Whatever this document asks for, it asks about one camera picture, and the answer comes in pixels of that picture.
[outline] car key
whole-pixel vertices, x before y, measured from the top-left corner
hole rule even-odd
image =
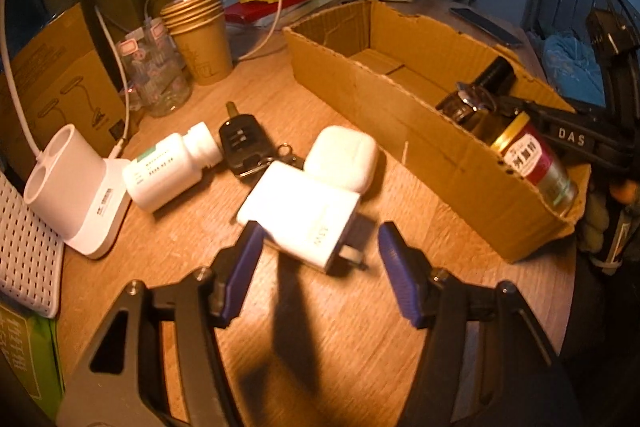
[[[238,114],[233,102],[226,103],[226,111],[229,120],[218,131],[222,152],[231,172],[242,178],[277,151],[253,115]]]

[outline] bottle cap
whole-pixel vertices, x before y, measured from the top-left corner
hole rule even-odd
[[[222,151],[204,122],[191,127],[183,140],[187,150],[201,169],[222,162]]]

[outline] cardboard packaging box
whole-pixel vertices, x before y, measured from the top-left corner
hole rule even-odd
[[[14,57],[12,71],[31,133],[43,149],[72,123],[106,157],[124,131],[125,107],[94,48],[76,4],[50,22]],[[136,131],[133,122],[129,136]],[[35,158],[22,134],[4,73],[0,74],[0,148],[26,180]]]
[[[430,17],[370,0],[325,10],[284,33],[296,80],[373,136],[507,261],[574,231],[590,166],[568,166],[578,197],[558,216],[500,156],[434,109],[498,50]],[[570,109],[513,56],[506,58],[516,71],[513,96]]]

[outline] black phone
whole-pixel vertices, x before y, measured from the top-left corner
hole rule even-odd
[[[489,19],[478,15],[469,8],[450,8],[449,11],[465,21],[472,23],[474,26],[480,28],[482,31],[491,35],[500,44],[507,48],[520,47],[523,42],[515,35],[509,33],[504,28],[500,28],[496,23],[491,22]]]

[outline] white perforated tray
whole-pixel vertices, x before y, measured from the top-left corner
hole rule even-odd
[[[65,246],[0,172],[0,291],[48,319],[58,313]]]

